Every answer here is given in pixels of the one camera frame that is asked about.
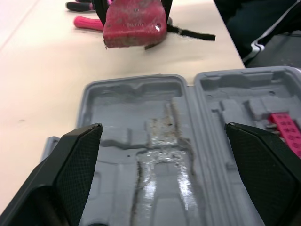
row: white stripe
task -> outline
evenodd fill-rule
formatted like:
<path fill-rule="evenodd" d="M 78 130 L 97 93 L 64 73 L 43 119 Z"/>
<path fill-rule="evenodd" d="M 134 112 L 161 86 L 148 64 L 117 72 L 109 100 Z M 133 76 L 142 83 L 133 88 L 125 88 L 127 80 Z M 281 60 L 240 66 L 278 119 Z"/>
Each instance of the white stripe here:
<path fill-rule="evenodd" d="M 249 53 L 243 59 L 243 62 L 255 57 L 260 51 L 264 50 L 264 45 L 258 44 L 258 41 L 268 36 L 275 29 L 275 27 L 283 20 L 283 18 L 289 13 L 289 11 L 291 11 L 291 9 L 294 8 L 299 2 L 300 0 L 297 0 L 269 29 L 265 31 L 265 33 L 263 33 L 262 36 L 260 36 L 259 38 L 257 38 L 255 41 L 251 43 L 252 52 Z"/>

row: gray plastic tool case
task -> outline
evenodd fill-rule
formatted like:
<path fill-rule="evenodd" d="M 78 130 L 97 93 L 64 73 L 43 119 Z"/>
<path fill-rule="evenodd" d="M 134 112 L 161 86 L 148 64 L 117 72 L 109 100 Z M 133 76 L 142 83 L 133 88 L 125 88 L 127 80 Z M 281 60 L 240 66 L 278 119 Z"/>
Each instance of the gray plastic tool case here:
<path fill-rule="evenodd" d="M 301 127 L 301 73 L 290 67 L 96 81 L 77 127 L 103 124 L 81 226 L 263 226 L 224 131 L 264 129 L 287 112 Z M 49 140 L 44 157 L 58 138 Z"/>

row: pink pliers handle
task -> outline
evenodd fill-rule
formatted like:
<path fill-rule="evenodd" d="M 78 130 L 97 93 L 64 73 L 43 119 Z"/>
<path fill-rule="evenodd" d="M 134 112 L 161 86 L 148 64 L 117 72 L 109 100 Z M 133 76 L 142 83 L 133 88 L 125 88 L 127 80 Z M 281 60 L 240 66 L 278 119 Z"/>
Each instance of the pink pliers handle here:
<path fill-rule="evenodd" d="M 77 28 L 85 28 L 103 32 L 103 24 L 100 19 L 90 19 L 83 16 L 77 16 L 73 23 Z"/>

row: table surface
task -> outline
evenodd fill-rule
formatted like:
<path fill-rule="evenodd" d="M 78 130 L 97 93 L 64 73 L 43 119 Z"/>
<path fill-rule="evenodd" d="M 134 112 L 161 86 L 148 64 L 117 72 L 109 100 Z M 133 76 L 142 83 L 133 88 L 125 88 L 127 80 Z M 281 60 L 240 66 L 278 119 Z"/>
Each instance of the table surface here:
<path fill-rule="evenodd" d="M 168 34 L 147 51 L 106 50 L 100 33 L 72 24 L 96 14 L 67 12 L 62 0 L 0 1 L 0 11 L 0 213 L 39 163 L 47 137 L 75 128 L 88 83 L 163 73 L 191 84 L 199 72 L 244 67 L 212 0 L 174 0 L 170 16 L 181 28 L 216 34 L 216 42 Z"/>

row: person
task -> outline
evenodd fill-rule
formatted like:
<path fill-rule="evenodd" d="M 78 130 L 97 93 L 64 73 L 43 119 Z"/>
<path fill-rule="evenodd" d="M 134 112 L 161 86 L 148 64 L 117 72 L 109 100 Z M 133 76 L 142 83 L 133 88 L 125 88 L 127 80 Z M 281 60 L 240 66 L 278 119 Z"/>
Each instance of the person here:
<path fill-rule="evenodd" d="M 244 62 L 264 46 L 258 41 L 273 31 L 300 0 L 214 0 Z"/>

